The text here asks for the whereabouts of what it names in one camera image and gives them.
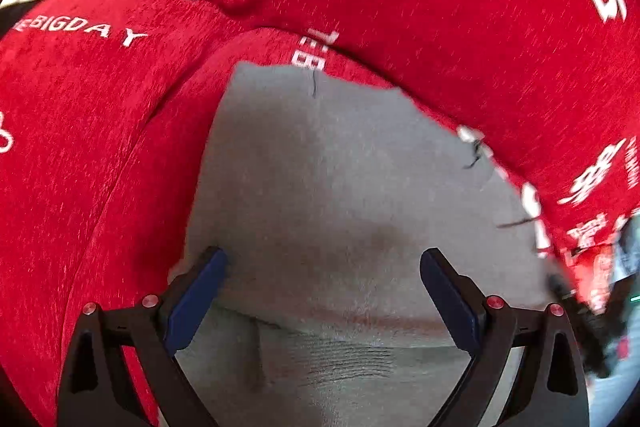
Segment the grey fleece small garment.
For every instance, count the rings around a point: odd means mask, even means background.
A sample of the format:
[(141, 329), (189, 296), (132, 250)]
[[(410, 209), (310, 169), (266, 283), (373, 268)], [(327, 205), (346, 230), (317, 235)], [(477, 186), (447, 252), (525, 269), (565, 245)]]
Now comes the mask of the grey fleece small garment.
[(468, 356), (423, 287), (423, 251), (539, 309), (534, 244), (513, 188), (405, 95), (244, 63), (186, 234), (186, 259), (218, 246), (230, 267), (178, 360), (223, 426), (424, 426)]

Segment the red embroidered pillow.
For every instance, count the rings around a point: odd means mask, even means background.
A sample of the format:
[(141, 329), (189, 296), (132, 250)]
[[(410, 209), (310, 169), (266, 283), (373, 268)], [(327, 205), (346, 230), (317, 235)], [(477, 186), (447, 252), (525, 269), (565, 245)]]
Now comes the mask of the red embroidered pillow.
[(577, 251), (576, 254), (568, 253), (565, 263), (576, 298), (593, 313), (603, 313), (611, 295), (613, 246), (597, 245)]

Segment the red printed bed cover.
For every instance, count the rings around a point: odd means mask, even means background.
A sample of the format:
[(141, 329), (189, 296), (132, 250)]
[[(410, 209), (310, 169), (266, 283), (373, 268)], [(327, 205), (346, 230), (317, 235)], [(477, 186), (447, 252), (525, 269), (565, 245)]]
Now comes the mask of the red printed bed cover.
[(43, 0), (12, 12), (1, 40), (1, 384), (39, 424), (55, 422), (81, 308), (140, 303), (198, 257), (186, 259), (186, 234), (208, 137), (244, 63), (403, 94), (334, 50), (311, 58), (302, 37), (246, 30), (201, 1)]

